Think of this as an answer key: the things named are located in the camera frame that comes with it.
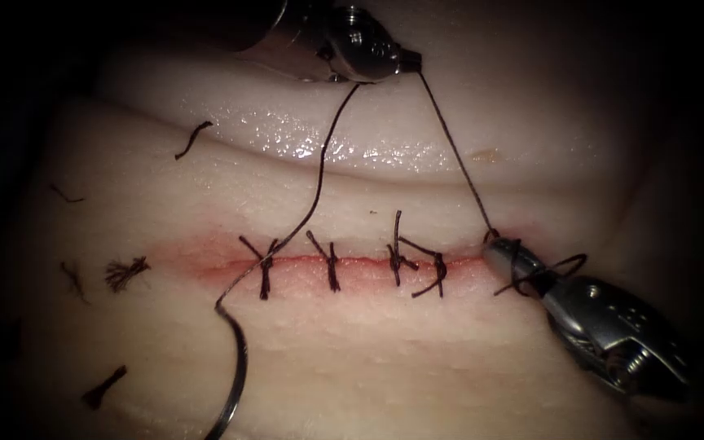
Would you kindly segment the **left arm needle driver jaw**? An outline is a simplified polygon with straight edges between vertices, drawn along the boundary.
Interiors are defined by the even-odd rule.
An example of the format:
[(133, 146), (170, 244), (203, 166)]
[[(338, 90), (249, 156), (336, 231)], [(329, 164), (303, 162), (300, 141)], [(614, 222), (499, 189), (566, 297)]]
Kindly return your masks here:
[(398, 73), (421, 73), (423, 57), (420, 52), (400, 48), (398, 51)]

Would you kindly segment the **left arm needle driver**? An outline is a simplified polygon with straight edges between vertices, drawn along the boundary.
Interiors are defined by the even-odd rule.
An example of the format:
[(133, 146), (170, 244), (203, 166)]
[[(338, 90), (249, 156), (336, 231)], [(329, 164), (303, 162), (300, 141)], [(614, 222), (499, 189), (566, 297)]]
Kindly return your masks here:
[(331, 7), (323, 14), (323, 57), (329, 82), (376, 83), (401, 71), (401, 48), (366, 9)]

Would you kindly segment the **right arm needle driver jaw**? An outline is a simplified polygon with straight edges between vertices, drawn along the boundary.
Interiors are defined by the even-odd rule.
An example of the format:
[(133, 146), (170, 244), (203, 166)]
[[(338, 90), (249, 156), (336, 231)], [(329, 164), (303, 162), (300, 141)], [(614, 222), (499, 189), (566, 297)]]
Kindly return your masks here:
[(544, 297), (559, 283), (559, 275), (520, 240), (494, 238), (483, 246), (482, 256), (505, 282), (495, 295), (512, 288), (522, 296)]

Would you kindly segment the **right arm needle driver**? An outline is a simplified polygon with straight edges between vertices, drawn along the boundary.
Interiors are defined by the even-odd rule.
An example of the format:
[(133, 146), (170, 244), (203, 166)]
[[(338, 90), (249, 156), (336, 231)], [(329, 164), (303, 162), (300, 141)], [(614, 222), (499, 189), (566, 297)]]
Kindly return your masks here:
[(685, 339), (649, 303), (588, 276), (558, 282), (541, 303), (575, 362), (618, 394), (682, 402), (690, 388)]

